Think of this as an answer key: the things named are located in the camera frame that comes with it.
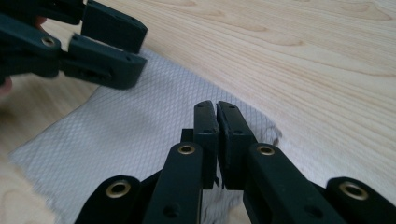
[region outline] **finger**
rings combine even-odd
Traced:
[[[6,77],[5,82],[3,83],[2,86],[0,86],[0,95],[9,93],[11,91],[12,88],[12,81],[11,78]]]

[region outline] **human hand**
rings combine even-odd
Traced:
[[[46,20],[47,20],[47,18],[37,17],[37,19],[35,21],[35,27],[37,29],[43,31],[43,28],[41,28],[41,24],[43,24]],[[6,77],[4,83],[1,83],[1,81],[2,80],[0,80],[0,96],[9,93],[12,89],[11,78]]]

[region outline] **fabric cloth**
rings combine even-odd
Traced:
[[[237,105],[260,142],[280,137],[271,120],[230,93],[148,49],[140,55],[148,63],[135,87],[98,88],[87,103],[10,154],[48,198],[58,224],[74,223],[90,195],[111,176],[144,180],[161,170],[181,130],[193,127],[193,106],[202,101]],[[226,222],[241,195],[205,190],[202,222]]]

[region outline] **light wood surface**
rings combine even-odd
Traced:
[[[393,0],[101,0],[149,28],[154,50],[258,108],[315,183],[357,178],[396,203]],[[48,21],[68,41],[78,28]],[[81,105],[95,85],[13,79],[0,98],[0,223],[53,223],[7,154]],[[230,223],[248,223],[243,206]]]

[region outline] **wooden table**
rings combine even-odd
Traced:
[[[396,203],[396,4],[392,0],[101,0],[149,28],[145,47],[276,122],[280,148],[315,183],[357,178]],[[67,42],[78,28],[48,21]],[[0,223],[53,223],[7,154],[95,85],[14,78],[0,98]],[[248,223],[243,206],[231,223]]]

